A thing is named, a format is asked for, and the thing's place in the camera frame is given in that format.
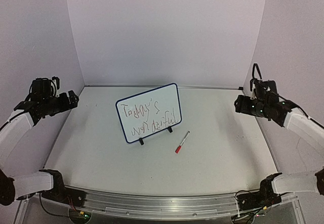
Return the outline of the white marker pen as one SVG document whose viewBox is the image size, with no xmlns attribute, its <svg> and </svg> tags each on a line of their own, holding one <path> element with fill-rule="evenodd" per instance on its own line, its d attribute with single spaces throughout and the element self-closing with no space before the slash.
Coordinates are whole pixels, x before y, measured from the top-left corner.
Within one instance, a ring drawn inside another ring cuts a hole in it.
<svg viewBox="0 0 324 224">
<path fill-rule="evenodd" d="M 183 144 L 184 144 L 185 141 L 187 140 L 189 134 L 190 134 L 190 131 L 188 131 L 188 132 L 186 133 L 186 135 L 185 135 L 184 138 L 182 139 L 182 141 L 181 141 L 181 143 L 179 144 L 179 146 L 183 146 Z"/>
</svg>

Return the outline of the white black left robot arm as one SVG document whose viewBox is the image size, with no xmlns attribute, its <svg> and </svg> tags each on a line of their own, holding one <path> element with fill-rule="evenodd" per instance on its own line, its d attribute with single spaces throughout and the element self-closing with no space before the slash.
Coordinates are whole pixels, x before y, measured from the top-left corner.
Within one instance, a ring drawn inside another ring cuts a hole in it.
<svg viewBox="0 0 324 224">
<path fill-rule="evenodd" d="M 59 93 L 60 79 L 36 78 L 29 93 L 1 126 L 1 168 L 21 139 L 47 116 L 72 110 L 78 106 L 79 97 L 74 91 Z M 1 171 L 1 205 L 8 206 L 14 201 L 34 193 L 48 192 L 56 201 L 69 201 L 70 196 L 64 185 L 63 176 L 57 170 L 39 170 L 21 176 L 8 176 Z"/>
</svg>

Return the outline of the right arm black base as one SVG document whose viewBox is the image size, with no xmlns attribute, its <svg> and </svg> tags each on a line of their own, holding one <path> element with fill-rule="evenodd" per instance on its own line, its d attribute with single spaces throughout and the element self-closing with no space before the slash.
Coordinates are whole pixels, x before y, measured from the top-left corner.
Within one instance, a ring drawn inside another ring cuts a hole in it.
<svg viewBox="0 0 324 224">
<path fill-rule="evenodd" d="M 260 182 L 260 188 L 256 192 L 241 190 L 234 198 L 238 202 L 239 210 L 246 211 L 263 207 L 270 207 L 281 202 L 281 195 L 276 194 L 272 187 L 272 181 L 281 173 L 269 175 Z"/>
</svg>

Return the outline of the rear aluminium table trim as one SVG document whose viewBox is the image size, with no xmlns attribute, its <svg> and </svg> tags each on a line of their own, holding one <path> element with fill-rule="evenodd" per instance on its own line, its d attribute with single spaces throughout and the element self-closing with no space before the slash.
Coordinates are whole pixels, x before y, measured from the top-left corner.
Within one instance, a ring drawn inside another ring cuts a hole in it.
<svg viewBox="0 0 324 224">
<path fill-rule="evenodd" d="M 156 88 L 164 86 L 164 84 L 85 84 L 84 87 L 142 87 L 142 88 Z M 243 91 L 244 87 L 216 87 L 216 86 L 196 86 L 196 85 L 177 85 L 178 88 L 191 88 L 191 89 L 223 89 Z"/>
</svg>

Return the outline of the red marker cap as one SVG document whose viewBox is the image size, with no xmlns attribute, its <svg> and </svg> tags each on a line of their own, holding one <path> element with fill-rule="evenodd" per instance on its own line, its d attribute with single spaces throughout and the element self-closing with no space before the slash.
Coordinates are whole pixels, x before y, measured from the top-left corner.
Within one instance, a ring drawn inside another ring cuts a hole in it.
<svg viewBox="0 0 324 224">
<path fill-rule="evenodd" d="M 178 146 L 177 149 L 175 150 L 175 153 L 178 154 L 179 151 L 181 150 L 182 146 Z"/>
</svg>

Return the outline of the blue-framed whiteboard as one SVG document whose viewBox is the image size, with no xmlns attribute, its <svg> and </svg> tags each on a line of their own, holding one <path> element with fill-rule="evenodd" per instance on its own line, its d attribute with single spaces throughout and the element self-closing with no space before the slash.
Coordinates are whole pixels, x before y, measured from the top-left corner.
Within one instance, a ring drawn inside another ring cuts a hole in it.
<svg viewBox="0 0 324 224">
<path fill-rule="evenodd" d="M 182 122 L 176 83 L 138 93 L 116 101 L 117 115 L 128 144 L 145 139 Z"/>
</svg>

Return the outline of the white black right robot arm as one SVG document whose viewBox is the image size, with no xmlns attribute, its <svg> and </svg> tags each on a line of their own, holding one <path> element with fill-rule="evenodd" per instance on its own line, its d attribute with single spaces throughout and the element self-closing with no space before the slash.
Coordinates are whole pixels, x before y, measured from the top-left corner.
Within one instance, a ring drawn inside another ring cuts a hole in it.
<svg viewBox="0 0 324 224">
<path fill-rule="evenodd" d="M 306 143 L 323 156 L 323 126 L 310 117 L 298 104 L 278 94 L 273 80 L 252 78 L 250 96 L 239 95 L 234 102 L 237 113 L 264 118 L 274 122 L 294 139 Z M 286 192 L 313 192 L 323 195 L 323 169 L 294 173 L 277 173 L 267 178 L 270 191 L 280 195 Z"/>
</svg>

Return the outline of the aluminium front rail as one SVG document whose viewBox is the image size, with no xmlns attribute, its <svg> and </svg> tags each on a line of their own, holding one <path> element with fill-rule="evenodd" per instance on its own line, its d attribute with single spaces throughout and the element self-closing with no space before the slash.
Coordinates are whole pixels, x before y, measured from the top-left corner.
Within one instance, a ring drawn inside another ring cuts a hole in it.
<svg viewBox="0 0 324 224">
<path fill-rule="evenodd" d="M 207 221 L 222 223 L 305 223 L 296 194 L 256 192 L 202 196 L 141 196 L 70 188 L 72 203 L 55 202 L 44 194 L 20 202 L 15 223 L 104 223 L 107 220 Z"/>
</svg>

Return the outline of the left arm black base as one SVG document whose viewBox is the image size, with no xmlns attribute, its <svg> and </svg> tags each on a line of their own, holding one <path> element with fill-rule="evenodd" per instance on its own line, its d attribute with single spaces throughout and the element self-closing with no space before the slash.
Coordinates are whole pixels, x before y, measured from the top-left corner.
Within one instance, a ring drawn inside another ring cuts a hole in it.
<svg viewBox="0 0 324 224">
<path fill-rule="evenodd" d="M 63 176 L 58 170 L 42 169 L 40 172 L 48 173 L 53 178 L 53 187 L 41 192 L 42 197 L 58 203 L 69 204 L 74 207 L 83 207 L 85 203 L 85 191 L 66 187 Z"/>
</svg>

